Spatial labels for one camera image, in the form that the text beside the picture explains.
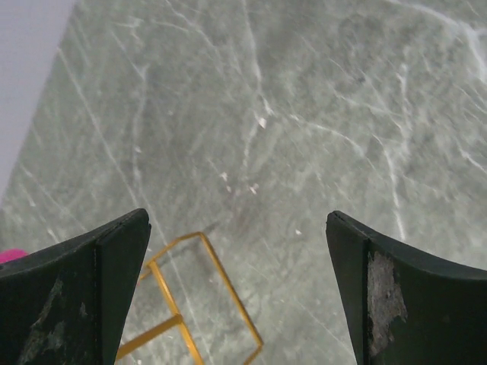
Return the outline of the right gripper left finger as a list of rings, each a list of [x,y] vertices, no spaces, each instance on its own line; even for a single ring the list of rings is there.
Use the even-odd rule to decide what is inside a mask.
[[[1,265],[3,364],[113,364],[151,234],[138,208]]]

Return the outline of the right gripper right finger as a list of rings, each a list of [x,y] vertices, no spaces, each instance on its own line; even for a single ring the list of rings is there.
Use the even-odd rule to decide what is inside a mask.
[[[333,211],[333,264],[359,364],[484,364],[486,272],[431,255]]]

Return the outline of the pink plastic wine glass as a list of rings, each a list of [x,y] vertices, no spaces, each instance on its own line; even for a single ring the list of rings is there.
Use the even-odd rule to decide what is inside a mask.
[[[27,255],[28,255],[28,253],[22,249],[8,249],[8,250],[0,252],[0,264],[4,264],[4,263],[10,262],[10,261],[14,261],[16,259],[23,258]]]

